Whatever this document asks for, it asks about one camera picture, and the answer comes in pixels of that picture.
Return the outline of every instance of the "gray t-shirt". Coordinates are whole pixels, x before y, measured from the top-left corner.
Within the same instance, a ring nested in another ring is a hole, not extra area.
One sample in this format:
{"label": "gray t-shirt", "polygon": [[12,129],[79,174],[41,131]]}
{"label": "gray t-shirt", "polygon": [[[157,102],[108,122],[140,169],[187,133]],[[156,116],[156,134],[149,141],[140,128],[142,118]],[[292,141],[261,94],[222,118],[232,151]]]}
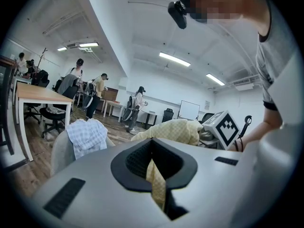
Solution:
{"label": "gray t-shirt", "polygon": [[263,87],[264,106],[277,110],[268,88],[283,71],[297,48],[295,38],[278,8],[268,2],[270,29],[266,36],[259,35],[256,53],[256,67]]}

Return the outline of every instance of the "bracelet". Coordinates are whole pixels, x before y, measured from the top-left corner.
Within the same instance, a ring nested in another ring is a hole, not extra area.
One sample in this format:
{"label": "bracelet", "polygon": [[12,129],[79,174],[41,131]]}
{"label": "bracelet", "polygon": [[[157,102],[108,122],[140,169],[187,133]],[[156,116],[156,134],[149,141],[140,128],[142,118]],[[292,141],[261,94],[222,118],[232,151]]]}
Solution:
{"label": "bracelet", "polygon": [[240,138],[240,141],[241,141],[241,144],[242,144],[242,152],[243,152],[244,146],[243,146],[242,138]]}
{"label": "bracelet", "polygon": [[236,146],[236,149],[237,149],[237,152],[238,152],[238,144],[237,144],[236,140],[234,141],[234,145]]}

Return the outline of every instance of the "plaid shirt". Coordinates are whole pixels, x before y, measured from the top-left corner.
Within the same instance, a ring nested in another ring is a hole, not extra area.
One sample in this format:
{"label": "plaid shirt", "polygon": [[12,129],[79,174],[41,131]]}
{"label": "plaid shirt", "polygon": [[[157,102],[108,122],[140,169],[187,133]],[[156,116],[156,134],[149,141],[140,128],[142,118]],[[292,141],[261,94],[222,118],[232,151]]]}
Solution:
{"label": "plaid shirt", "polygon": [[79,119],[67,126],[66,131],[73,143],[76,160],[94,151],[106,149],[105,139],[108,130],[96,119],[87,122]]}

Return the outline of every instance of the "gray chair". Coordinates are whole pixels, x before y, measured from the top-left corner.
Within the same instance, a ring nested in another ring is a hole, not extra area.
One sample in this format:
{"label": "gray chair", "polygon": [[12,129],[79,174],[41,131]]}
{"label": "gray chair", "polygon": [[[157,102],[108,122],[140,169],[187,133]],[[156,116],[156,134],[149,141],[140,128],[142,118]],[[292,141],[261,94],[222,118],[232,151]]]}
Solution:
{"label": "gray chair", "polygon": [[[107,148],[115,144],[107,137],[105,140]],[[75,161],[73,144],[70,141],[67,131],[64,130],[56,138],[51,154],[51,176],[63,170]]]}

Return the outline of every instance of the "white ceiling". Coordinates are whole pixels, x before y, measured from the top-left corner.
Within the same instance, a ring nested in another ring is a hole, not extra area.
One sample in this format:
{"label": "white ceiling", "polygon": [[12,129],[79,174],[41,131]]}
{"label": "white ceiling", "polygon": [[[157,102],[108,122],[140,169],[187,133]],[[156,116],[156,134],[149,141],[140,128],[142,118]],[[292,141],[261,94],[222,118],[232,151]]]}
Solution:
{"label": "white ceiling", "polygon": [[[134,63],[157,67],[178,74],[205,87],[218,86],[206,74],[229,83],[256,75],[257,32],[248,23],[238,21],[229,26],[203,25],[187,17],[187,28],[179,29],[167,12],[170,1],[128,0],[133,21]],[[40,0],[31,17],[52,42],[53,49],[73,42],[98,40],[77,0]],[[96,60],[109,57],[100,46],[92,48]],[[191,63],[184,67],[159,57],[166,52]],[[92,57],[79,49],[69,49],[68,56]]]}

